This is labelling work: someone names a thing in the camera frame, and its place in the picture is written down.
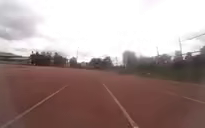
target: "treeline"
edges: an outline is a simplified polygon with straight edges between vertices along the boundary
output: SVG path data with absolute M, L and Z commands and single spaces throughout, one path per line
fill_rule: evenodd
M 101 58 L 92 58 L 89 62 L 89 66 L 96 69 L 106 69 L 113 67 L 112 60 L 109 56 Z
M 58 53 L 52 55 L 51 52 L 32 52 L 30 55 L 30 63 L 36 66 L 68 66 L 73 68 L 94 68 L 105 69 L 113 67 L 112 60 L 109 56 L 104 58 L 92 58 L 90 62 L 78 63 L 75 57 L 70 59 L 62 57 Z
M 67 58 L 62 57 L 57 52 L 52 55 L 51 52 L 32 52 L 30 62 L 36 66 L 64 66 L 67 63 Z
M 158 76 L 175 80 L 205 82 L 205 46 L 193 55 L 180 51 L 175 56 L 163 54 L 156 57 L 136 57 L 134 52 L 123 53 L 123 63 L 127 71 L 148 76 Z

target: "sky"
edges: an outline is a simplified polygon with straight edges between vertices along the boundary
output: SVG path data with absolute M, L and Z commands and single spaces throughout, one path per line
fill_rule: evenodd
M 0 0 L 0 50 L 57 51 L 79 61 L 125 50 L 173 54 L 178 41 L 205 32 L 205 0 Z M 182 42 L 183 52 L 205 36 Z

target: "ground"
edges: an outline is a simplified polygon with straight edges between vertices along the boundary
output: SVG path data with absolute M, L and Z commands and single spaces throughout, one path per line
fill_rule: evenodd
M 205 128 L 205 86 L 0 65 L 0 128 L 130 128 L 130 120 L 140 128 Z

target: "tree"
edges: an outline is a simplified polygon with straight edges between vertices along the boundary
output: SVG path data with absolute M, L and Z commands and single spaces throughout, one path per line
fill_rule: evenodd
M 102 67 L 103 68 L 109 68 L 109 67 L 112 67 L 112 66 L 113 66 L 113 63 L 111 61 L 110 56 L 107 56 L 102 60 Z
M 168 54 L 162 54 L 157 58 L 158 64 L 168 64 L 171 63 L 171 56 Z
M 123 64 L 126 68 L 133 68 L 137 65 L 137 57 L 132 51 L 125 51 L 123 53 Z
M 70 64 L 70 67 L 76 67 L 77 66 L 77 59 L 75 57 L 72 57 L 69 60 L 69 64 Z
M 94 68 L 101 68 L 102 67 L 102 60 L 100 58 L 92 58 L 89 63 L 90 66 Z
M 205 55 L 205 46 L 200 49 L 201 55 Z

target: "pole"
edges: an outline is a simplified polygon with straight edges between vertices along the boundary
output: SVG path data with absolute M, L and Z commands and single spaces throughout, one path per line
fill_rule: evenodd
M 78 55 L 79 55 L 79 47 L 77 47 L 77 51 L 76 51 L 76 60 L 78 59 Z
M 181 39 L 179 38 L 179 47 L 180 47 L 180 52 L 181 52 L 181 56 L 182 56 L 182 44 L 181 44 Z
M 157 52 L 157 56 L 159 57 L 159 56 L 160 56 L 160 53 L 159 53 L 159 49 L 158 49 L 157 46 L 156 46 L 156 52 Z

